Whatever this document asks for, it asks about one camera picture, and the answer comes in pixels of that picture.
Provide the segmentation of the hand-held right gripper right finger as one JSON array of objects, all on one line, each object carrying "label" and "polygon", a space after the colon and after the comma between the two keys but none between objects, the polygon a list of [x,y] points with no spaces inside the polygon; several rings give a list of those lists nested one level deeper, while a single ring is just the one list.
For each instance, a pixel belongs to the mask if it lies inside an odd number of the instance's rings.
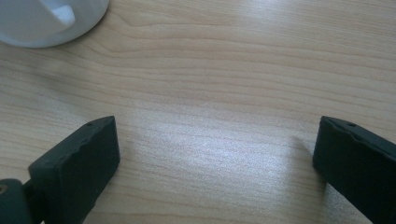
[{"label": "hand-held right gripper right finger", "polygon": [[396,224],[396,145],[331,117],[319,123],[313,166],[374,224]]}]

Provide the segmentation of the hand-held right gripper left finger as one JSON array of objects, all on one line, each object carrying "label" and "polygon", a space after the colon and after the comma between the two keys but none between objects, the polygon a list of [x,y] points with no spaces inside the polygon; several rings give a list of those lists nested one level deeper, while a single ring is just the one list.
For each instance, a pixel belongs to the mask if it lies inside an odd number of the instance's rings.
[{"label": "hand-held right gripper left finger", "polygon": [[120,163],[116,120],[90,121],[29,166],[35,224],[82,224]]}]

